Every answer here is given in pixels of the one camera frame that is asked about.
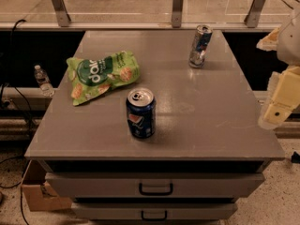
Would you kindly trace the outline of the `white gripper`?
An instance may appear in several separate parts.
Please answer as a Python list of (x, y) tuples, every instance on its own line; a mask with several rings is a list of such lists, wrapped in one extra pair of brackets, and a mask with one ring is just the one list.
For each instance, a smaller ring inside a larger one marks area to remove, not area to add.
[(300, 67), (288, 66), (273, 72), (267, 85), (258, 124), (264, 129), (278, 128), (300, 105)]

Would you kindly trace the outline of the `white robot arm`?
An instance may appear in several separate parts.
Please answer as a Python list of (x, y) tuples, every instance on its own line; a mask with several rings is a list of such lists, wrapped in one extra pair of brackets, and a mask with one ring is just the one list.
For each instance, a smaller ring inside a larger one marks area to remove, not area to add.
[(276, 51), (277, 59), (288, 65), (281, 73), (271, 74), (258, 120), (261, 128), (275, 129), (300, 105), (300, 9), (293, 9), (290, 17), (256, 47)]

